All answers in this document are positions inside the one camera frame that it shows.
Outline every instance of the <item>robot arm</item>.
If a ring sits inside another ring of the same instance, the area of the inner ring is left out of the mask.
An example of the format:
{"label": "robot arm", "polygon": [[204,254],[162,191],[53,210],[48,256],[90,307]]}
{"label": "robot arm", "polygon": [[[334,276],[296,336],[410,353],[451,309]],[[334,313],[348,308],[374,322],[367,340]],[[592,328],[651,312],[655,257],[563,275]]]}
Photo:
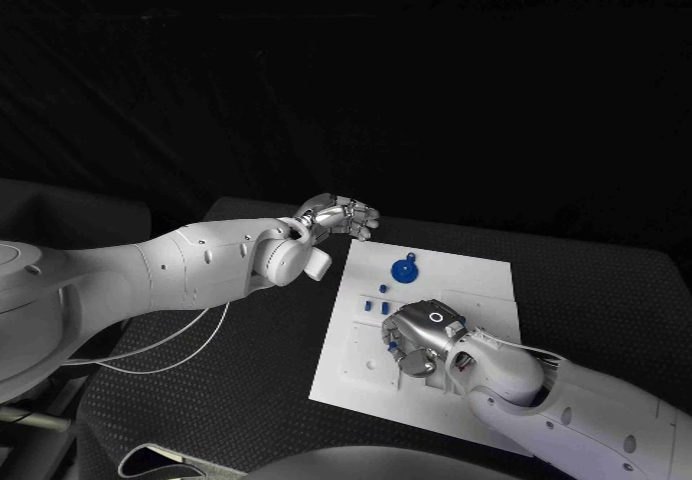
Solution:
{"label": "robot arm", "polygon": [[293,217],[190,224],[133,245],[60,251],[0,242],[0,402],[125,318],[216,307],[285,286],[302,271],[319,280],[331,259],[317,237],[348,233],[364,241],[377,217],[363,203],[324,194]]}
{"label": "robot arm", "polygon": [[618,378],[468,332],[436,300],[386,318],[381,339],[403,373],[443,365],[479,422],[577,480],[692,478],[690,417]]}

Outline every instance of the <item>mesh surface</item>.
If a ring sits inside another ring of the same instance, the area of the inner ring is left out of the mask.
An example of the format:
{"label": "mesh surface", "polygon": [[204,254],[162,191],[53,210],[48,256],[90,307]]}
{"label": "mesh surface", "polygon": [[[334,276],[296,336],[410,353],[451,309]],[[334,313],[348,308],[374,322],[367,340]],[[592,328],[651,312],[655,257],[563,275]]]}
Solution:
{"label": "mesh surface", "polygon": [[[204,220],[280,217],[295,208],[223,198]],[[692,412],[683,388],[692,382],[692,299],[665,255],[386,217],[373,240],[510,262],[523,342]],[[348,243],[338,235],[319,244],[334,260],[321,282],[301,275],[289,286],[230,303],[214,340],[178,368],[146,376],[100,369],[79,411],[82,478],[118,478],[118,463],[145,443],[244,472],[318,448],[384,445],[518,477],[569,478],[536,459],[308,400]],[[221,310],[164,346],[113,365],[149,370],[178,361],[206,340]],[[116,351],[151,344],[194,315],[135,318]]]}

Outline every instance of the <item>black curtain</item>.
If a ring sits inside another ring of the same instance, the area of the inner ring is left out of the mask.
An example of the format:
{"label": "black curtain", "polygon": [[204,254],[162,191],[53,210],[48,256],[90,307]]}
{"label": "black curtain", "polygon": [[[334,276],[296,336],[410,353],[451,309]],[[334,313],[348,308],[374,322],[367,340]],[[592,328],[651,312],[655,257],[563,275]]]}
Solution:
{"label": "black curtain", "polygon": [[687,12],[164,3],[4,5],[0,177],[145,201],[154,234],[332,192],[654,248],[692,282]]}

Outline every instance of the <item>blue knob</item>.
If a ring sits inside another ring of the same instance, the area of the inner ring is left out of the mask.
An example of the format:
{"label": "blue knob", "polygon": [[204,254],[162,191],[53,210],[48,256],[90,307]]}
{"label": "blue knob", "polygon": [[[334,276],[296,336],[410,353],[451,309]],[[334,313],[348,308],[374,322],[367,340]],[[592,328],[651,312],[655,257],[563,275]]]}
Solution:
{"label": "blue knob", "polygon": [[399,283],[410,283],[417,278],[413,252],[406,255],[404,260],[393,262],[391,277]]}

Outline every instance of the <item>white board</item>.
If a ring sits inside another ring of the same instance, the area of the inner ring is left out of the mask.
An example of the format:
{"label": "white board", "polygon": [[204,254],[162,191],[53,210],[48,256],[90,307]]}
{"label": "white board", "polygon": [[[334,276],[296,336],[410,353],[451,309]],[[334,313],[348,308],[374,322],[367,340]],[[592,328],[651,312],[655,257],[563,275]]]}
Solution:
{"label": "white board", "polygon": [[[402,284],[390,268],[409,252],[419,273],[412,283]],[[379,292],[380,284],[386,293]],[[353,240],[309,399],[530,456],[475,420],[442,368],[425,379],[397,371],[380,339],[387,317],[381,302],[389,303],[390,315],[402,305],[430,299],[464,315],[469,326],[520,341],[508,263]]]}

